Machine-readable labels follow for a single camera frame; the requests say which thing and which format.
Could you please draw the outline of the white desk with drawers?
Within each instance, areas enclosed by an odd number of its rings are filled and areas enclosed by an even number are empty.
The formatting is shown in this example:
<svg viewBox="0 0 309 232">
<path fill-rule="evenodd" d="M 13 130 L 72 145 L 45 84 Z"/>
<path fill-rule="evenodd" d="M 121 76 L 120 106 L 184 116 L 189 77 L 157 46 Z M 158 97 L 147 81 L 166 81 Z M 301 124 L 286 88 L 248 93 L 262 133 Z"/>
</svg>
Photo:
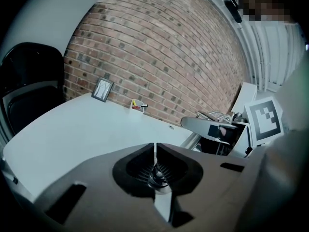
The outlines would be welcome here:
<svg viewBox="0 0 309 232">
<path fill-rule="evenodd" d="M 191 132 L 90 94 L 68 101 L 31 122 L 4 148 L 18 179 L 18 192 L 31 203 L 81 162 L 146 143 L 182 146 Z"/>
</svg>

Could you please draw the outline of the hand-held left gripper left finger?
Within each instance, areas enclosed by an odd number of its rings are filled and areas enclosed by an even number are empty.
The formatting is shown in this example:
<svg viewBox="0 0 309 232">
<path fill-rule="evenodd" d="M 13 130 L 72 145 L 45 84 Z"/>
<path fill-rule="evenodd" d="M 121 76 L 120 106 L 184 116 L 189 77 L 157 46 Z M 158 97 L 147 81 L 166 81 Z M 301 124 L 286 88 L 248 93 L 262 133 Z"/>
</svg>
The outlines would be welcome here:
<svg viewBox="0 0 309 232">
<path fill-rule="evenodd" d="M 35 206 L 70 232 L 165 232 L 148 186 L 154 144 L 85 160 L 47 187 Z"/>
</svg>

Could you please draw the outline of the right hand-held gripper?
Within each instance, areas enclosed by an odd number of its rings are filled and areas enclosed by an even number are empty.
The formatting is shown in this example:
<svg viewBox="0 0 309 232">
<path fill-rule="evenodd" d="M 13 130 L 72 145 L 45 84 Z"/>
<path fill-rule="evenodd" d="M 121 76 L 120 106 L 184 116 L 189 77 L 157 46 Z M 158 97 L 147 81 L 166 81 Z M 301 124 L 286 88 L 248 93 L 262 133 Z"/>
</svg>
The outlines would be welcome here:
<svg viewBox="0 0 309 232">
<path fill-rule="evenodd" d="M 231 156 L 246 158 L 258 146 L 269 144 L 283 135 L 281 116 L 277 112 L 278 108 L 279 106 L 276 105 L 273 97 L 244 104 L 242 115 L 247 122 L 236 123 L 245 127 L 231 150 Z M 229 123 L 188 116 L 181 119 L 181 126 L 207 139 L 221 138 L 220 128 L 231 131 L 238 130 L 237 126 Z"/>
</svg>

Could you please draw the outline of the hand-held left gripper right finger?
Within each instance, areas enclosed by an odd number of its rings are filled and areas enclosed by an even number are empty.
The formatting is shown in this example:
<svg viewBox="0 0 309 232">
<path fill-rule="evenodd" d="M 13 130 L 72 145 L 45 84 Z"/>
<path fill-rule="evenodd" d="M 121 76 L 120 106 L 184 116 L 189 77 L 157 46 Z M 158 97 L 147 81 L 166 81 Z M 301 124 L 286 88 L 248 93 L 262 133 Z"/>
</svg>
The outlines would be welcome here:
<svg viewBox="0 0 309 232">
<path fill-rule="evenodd" d="M 178 226 L 161 223 L 156 232 L 234 232 L 265 152 L 237 158 L 161 143 L 156 151 L 159 162 L 174 164 L 182 175 L 170 186 Z"/>
</svg>

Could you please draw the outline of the black picture frame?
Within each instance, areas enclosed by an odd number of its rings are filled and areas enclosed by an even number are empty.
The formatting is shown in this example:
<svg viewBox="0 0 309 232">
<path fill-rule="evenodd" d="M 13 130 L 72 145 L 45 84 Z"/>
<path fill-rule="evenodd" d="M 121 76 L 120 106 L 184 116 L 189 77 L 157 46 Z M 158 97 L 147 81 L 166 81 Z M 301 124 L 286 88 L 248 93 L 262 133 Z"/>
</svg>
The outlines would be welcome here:
<svg viewBox="0 0 309 232">
<path fill-rule="evenodd" d="M 91 97 L 102 102 L 106 102 L 114 82 L 105 78 L 99 78 Z"/>
</svg>

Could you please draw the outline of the black folding chair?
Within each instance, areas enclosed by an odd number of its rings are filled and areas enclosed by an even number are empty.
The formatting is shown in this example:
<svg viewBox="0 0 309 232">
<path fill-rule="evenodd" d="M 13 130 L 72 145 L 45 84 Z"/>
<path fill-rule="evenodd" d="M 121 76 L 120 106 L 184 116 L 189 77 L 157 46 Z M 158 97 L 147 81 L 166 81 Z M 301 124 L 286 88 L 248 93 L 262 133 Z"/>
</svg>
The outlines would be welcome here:
<svg viewBox="0 0 309 232">
<path fill-rule="evenodd" d="M 54 47 L 19 43 L 0 64 L 0 135 L 5 143 L 61 105 L 64 61 Z"/>
</svg>

